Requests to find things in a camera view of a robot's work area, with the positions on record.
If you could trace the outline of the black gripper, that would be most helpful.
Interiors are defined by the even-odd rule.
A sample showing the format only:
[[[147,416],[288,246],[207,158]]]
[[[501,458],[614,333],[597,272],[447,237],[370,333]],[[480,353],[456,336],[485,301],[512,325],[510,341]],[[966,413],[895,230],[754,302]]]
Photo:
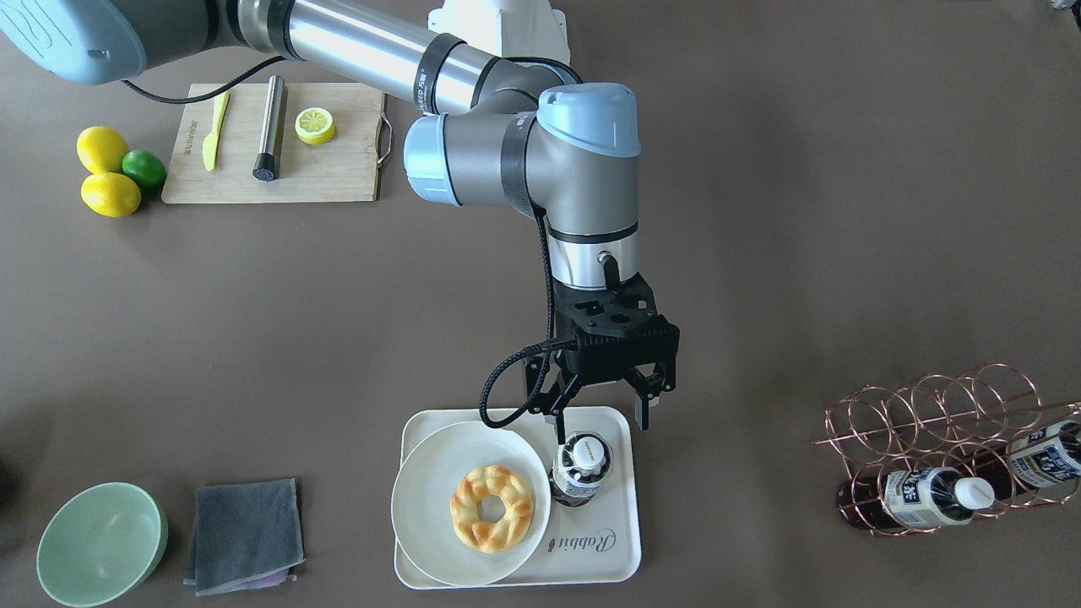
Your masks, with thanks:
[[[584,386],[627,381],[638,396],[633,419],[651,427],[651,407],[676,384],[680,330],[656,310],[641,274],[613,290],[586,291],[553,285],[555,362],[560,376],[530,405],[553,424],[557,445],[565,442],[564,411]]]

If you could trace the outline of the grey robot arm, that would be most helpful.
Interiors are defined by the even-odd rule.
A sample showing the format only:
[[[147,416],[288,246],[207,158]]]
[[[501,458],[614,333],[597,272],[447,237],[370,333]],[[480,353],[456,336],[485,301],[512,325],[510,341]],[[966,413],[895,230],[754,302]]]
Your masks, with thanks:
[[[79,84],[128,82],[212,49],[312,62],[421,109],[410,185],[443,204],[508,204],[540,232],[549,334],[494,369],[481,419],[553,419],[584,386],[620,380],[636,420],[676,385],[680,332],[638,270],[638,104],[548,58],[495,57],[356,1],[4,1],[3,32]]]

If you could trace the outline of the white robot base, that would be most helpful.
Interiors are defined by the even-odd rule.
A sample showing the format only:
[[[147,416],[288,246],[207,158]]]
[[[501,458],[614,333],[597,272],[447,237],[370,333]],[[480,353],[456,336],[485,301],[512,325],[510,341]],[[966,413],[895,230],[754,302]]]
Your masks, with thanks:
[[[428,13],[427,27],[497,57],[571,62],[568,17],[548,1],[444,1]]]

